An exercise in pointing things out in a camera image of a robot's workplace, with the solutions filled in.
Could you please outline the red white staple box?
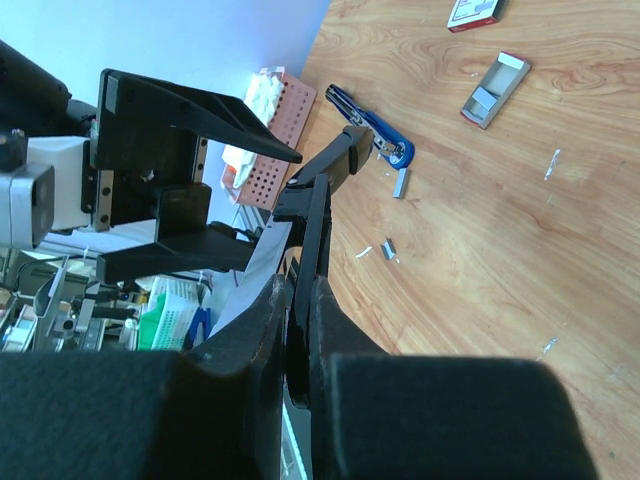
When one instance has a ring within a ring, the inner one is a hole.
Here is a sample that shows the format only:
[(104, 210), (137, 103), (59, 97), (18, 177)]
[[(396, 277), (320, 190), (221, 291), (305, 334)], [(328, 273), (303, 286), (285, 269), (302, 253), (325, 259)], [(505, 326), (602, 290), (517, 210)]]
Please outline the red white staple box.
[(451, 33), (458, 33), (495, 24), (506, 4), (506, 0), (456, 0), (447, 29)]

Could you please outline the white staple strip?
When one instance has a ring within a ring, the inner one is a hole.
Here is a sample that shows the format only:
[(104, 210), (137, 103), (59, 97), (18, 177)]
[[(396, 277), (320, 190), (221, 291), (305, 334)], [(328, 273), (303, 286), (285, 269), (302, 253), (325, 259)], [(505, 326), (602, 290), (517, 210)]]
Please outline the white staple strip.
[(402, 168), (398, 171), (396, 184), (393, 191), (394, 199), (403, 199), (408, 185), (410, 170)]

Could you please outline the blue black stapler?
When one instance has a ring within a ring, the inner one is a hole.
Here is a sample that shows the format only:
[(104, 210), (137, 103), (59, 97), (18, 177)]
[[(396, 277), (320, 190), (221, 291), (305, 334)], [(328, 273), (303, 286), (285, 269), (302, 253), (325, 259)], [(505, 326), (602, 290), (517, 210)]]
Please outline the blue black stapler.
[(373, 131), (374, 146), (392, 168), (401, 170), (411, 164), (415, 155), (414, 144), (379, 115), (363, 109), (351, 95), (335, 84), (326, 88), (325, 98), (350, 124)]

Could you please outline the staple box tray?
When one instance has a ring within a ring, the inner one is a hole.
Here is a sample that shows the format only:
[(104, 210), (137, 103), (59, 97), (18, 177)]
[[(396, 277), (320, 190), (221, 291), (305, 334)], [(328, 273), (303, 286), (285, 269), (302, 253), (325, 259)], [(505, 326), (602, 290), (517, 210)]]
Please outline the staple box tray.
[(486, 129), (531, 69), (531, 64), (501, 51), (460, 110), (460, 114)]

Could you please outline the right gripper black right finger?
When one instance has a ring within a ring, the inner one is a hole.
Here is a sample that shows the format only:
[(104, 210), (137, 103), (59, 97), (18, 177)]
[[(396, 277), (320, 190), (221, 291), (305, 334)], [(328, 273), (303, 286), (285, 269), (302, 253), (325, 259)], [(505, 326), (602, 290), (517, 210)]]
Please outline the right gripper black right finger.
[(594, 479), (569, 397), (544, 364), (391, 355), (340, 308), (310, 302), (317, 479)]

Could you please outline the small black clip object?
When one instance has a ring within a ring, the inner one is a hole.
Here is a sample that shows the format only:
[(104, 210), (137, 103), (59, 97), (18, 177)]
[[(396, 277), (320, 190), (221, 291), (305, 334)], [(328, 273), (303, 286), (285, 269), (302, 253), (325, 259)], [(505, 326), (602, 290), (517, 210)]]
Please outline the small black clip object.
[(300, 247), (299, 271), (286, 328), (286, 377), (292, 402), (310, 402), (310, 312), (312, 285), (327, 276), (331, 238), (331, 194), (366, 164), (373, 149), (373, 131), (346, 126), (327, 147), (294, 175), (279, 194), (239, 286), (229, 295), (214, 334), (249, 308), (284, 254)]

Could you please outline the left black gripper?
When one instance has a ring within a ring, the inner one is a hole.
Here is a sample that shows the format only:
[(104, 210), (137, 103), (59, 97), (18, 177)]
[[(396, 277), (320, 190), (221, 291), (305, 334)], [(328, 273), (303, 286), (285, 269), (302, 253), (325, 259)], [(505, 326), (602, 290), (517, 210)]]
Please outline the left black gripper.
[[(97, 231), (156, 217), (155, 191), (202, 180), (207, 140), (299, 164), (302, 155), (232, 96), (105, 69), (96, 117), (88, 132), (94, 193), (91, 226)], [(161, 274), (243, 271), (255, 235), (226, 224), (100, 255), (103, 283)]]

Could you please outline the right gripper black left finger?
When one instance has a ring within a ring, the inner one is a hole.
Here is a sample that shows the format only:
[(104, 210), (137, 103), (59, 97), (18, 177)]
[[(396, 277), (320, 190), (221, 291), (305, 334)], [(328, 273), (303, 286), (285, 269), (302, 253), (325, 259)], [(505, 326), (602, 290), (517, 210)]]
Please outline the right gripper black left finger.
[(1, 357), (5, 479), (276, 479), (288, 284), (193, 350)]

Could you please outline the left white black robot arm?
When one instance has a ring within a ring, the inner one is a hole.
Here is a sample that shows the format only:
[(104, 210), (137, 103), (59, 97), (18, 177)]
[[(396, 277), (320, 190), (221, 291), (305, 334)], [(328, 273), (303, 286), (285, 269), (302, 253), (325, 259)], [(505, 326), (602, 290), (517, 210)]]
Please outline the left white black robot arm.
[(152, 220), (151, 243), (99, 255), (104, 283), (244, 270), (254, 244), (210, 224), (210, 141), (289, 163), (301, 156), (239, 99), (106, 69), (96, 105), (9, 45), (1, 48), (1, 243)]

